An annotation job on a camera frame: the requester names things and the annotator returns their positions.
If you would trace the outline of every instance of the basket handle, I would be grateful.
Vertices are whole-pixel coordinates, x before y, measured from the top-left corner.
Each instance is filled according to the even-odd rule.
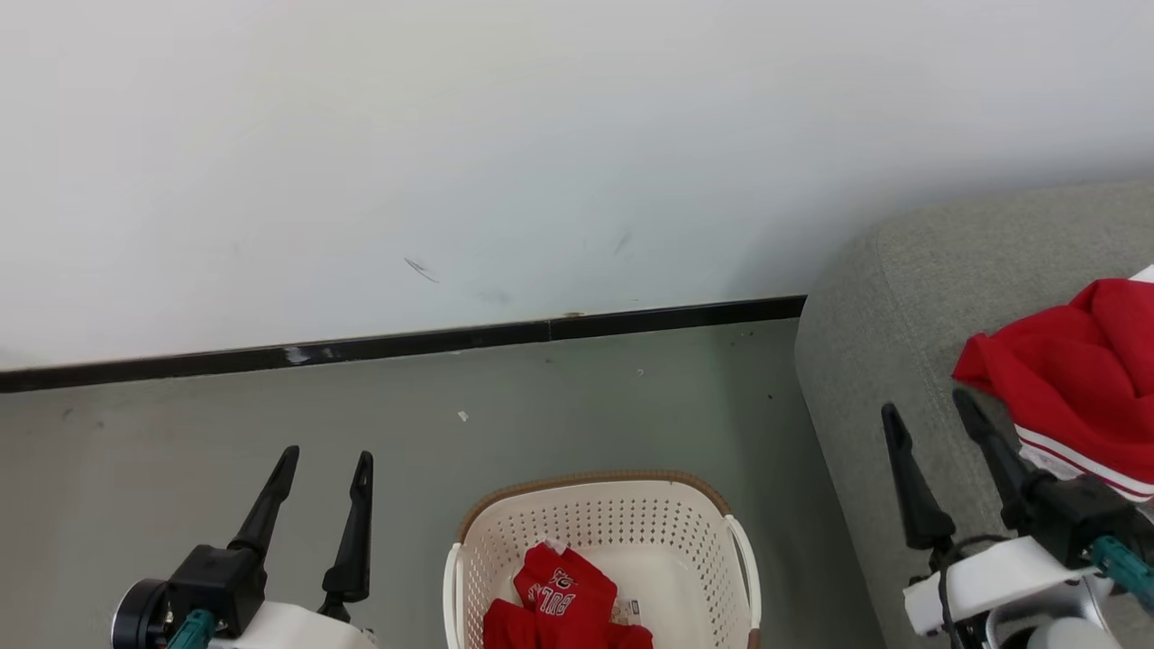
[[[449,558],[444,561],[444,584],[441,589],[442,618],[444,618],[444,641],[449,649],[462,649],[465,644],[465,625],[457,616],[464,607],[463,590],[458,579],[460,544],[454,543]]]
[[[745,529],[741,527],[733,514],[727,514],[725,522],[729,525],[729,534],[737,545],[737,554],[741,559],[741,567],[745,570],[745,590],[749,595],[749,620],[751,628],[762,626],[762,579],[757,574],[757,561],[754,559],[754,547],[749,544]]]

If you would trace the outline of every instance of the baseboard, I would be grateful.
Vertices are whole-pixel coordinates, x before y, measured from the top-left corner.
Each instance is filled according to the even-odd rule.
[[[444,331],[425,331],[298,345],[277,345],[185,356],[115,360],[91,365],[17,370],[14,372],[0,372],[0,393],[45,390],[148,379],[231,374],[235,372],[327,365],[349,360],[372,360],[524,343],[615,336],[620,334],[704,327],[709,324],[781,320],[801,315],[804,304],[805,296],[790,296],[702,306],[607,313],[604,315],[575,315],[556,320],[492,324]]]

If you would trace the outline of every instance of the teal connector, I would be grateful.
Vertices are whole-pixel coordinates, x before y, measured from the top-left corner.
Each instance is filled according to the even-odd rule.
[[[1154,570],[1112,536],[1099,537],[1091,546],[1094,565],[1125,588],[1154,616]]]
[[[208,649],[213,634],[216,619],[212,613],[197,609],[185,618],[185,624],[180,625],[177,635],[168,641],[167,649]]]

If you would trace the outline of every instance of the red clothing in basket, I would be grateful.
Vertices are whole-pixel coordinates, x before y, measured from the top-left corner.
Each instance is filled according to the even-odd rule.
[[[1100,279],[1067,306],[977,334],[953,376],[1002,398],[1048,468],[1154,497],[1154,284]]]
[[[485,614],[485,649],[652,649],[640,626],[609,621],[617,585],[570,549],[540,543],[514,577],[525,607],[495,599]]]

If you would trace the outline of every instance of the gray floor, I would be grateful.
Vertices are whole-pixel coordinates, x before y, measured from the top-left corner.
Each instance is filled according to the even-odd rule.
[[[443,647],[441,573],[485,493],[594,469],[712,483],[752,539],[763,647],[882,647],[793,371],[794,321],[0,396],[8,647],[102,647],[121,592],[227,543],[301,446],[271,599],[321,603],[357,454],[376,456],[385,648]],[[463,422],[458,412],[466,412]]]

